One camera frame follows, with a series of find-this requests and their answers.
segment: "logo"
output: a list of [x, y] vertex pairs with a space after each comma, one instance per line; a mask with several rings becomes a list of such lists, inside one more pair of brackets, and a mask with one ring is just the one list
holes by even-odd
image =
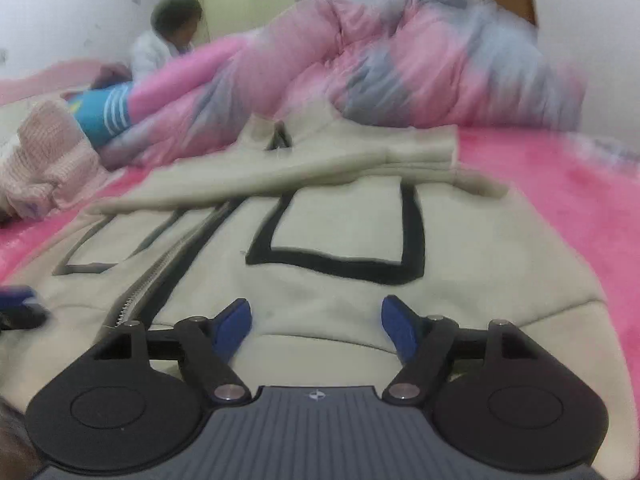
[[309, 394], [309, 399], [314, 400], [315, 402], [319, 402], [320, 400], [326, 397], [326, 393], [321, 392], [320, 390], [316, 390]]

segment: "circular mount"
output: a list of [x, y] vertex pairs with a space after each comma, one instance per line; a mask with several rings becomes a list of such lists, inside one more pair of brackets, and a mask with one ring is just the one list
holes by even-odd
[[446, 384], [433, 421], [462, 453], [526, 474], [590, 463], [608, 426], [600, 398], [544, 358], [501, 360]]
[[76, 363], [31, 401], [34, 446], [80, 474], [129, 473], [162, 462], [188, 443], [202, 418], [182, 381], [128, 360]]

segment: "beige jacket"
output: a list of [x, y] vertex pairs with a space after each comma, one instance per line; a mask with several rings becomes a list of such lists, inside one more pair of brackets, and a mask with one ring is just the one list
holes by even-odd
[[[24, 409], [105, 326], [132, 318], [172, 326], [215, 316], [236, 298], [254, 313], [232, 362], [249, 387], [381, 391], [400, 368], [380, 325], [382, 299], [395, 294], [461, 326], [495, 318], [523, 326], [603, 397], [610, 430], [594, 465], [609, 479], [631, 478], [637, 418], [602, 291], [526, 200], [455, 168], [453, 127], [361, 126], [323, 103], [285, 127], [291, 149], [265, 152], [274, 124], [254, 117], [232, 149], [157, 170], [61, 234], [16, 278], [39, 291], [54, 319], [0, 340], [0, 394]], [[238, 205], [238, 197], [248, 198]], [[196, 241], [197, 257], [185, 264]], [[322, 254], [330, 270], [289, 261], [290, 250]], [[397, 272], [388, 283], [354, 277], [336, 264], [348, 258]], [[162, 288], [178, 268], [175, 288]]]

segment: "person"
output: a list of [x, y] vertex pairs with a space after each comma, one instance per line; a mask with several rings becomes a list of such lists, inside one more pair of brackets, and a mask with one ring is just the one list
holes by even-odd
[[193, 49], [191, 40], [202, 13], [198, 0], [163, 0], [156, 6], [151, 16], [152, 30], [140, 35], [131, 49], [134, 83]]

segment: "bed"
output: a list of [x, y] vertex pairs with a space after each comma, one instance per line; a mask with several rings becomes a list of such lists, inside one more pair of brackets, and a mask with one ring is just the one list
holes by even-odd
[[[313, 82], [312, 77], [301, 85], [309, 82]], [[82, 83], [78, 80], [56, 88]], [[8, 124], [11, 121], [15, 124], [21, 106], [24, 105], [9, 109]], [[606, 290], [609, 316], [622, 345], [633, 394], [624, 380], [617, 379], [619, 375], [612, 379], [616, 388], [600, 391], [613, 404], [623, 406], [611, 414], [614, 429], [604, 453], [607, 463], [618, 464], [614, 477], [628, 480], [637, 473], [639, 452], [638, 419], [633, 408], [634, 397], [636, 404], [640, 400], [640, 314], [635, 309], [640, 296], [635, 276], [640, 264], [633, 250], [640, 242], [639, 184], [629, 174], [580, 160], [565, 137], [550, 131], [461, 128], [459, 136], [460, 163], [511, 182], [522, 190], [538, 213], [586, 259]], [[129, 170], [122, 180], [102, 193], [104, 196], [120, 195], [142, 181], [146, 173]], [[0, 281], [72, 221], [77, 212], [76, 209], [55, 214], [42, 222], [16, 224], [8, 230], [0, 230], [0, 237], [3, 237], [0, 241], [4, 242]], [[606, 318], [601, 318], [600, 322], [603, 326], [608, 324]], [[561, 345], [562, 341], [556, 341], [556, 344]], [[602, 384], [602, 377], [595, 376], [613, 368], [607, 360], [618, 351], [617, 344], [615, 337], [609, 339], [599, 356], [591, 356], [597, 359], [596, 365], [583, 362], [578, 373], [587, 382], [600, 381]]]
[[[92, 59], [70, 60], [24, 79], [0, 80], [0, 164], [18, 144], [16, 131], [38, 102], [87, 88], [101, 65], [100, 61]], [[144, 171], [136, 170], [115, 175], [100, 195], [122, 193], [145, 175]], [[58, 212], [44, 221], [13, 221], [0, 228], [0, 283], [31, 251], [73, 219], [81, 207]]]

